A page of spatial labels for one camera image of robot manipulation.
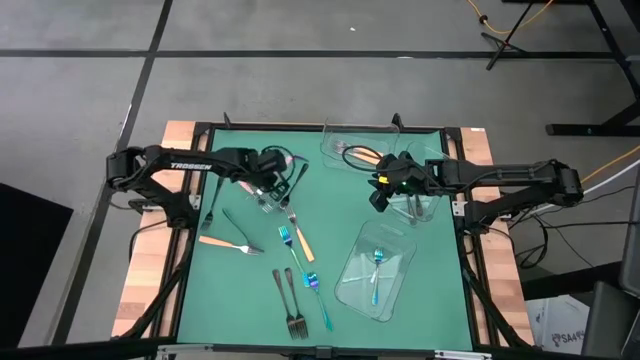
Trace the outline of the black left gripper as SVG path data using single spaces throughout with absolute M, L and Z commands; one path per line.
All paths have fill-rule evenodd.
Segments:
M 269 149 L 258 154 L 251 162 L 250 183 L 276 183 L 278 175 L 287 170 L 285 155 L 278 149 Z M 283 201 L 289 197 L 291 183 L 287 184 Z M 276 200 L 276 186 L 269 193 L 272 200 Z

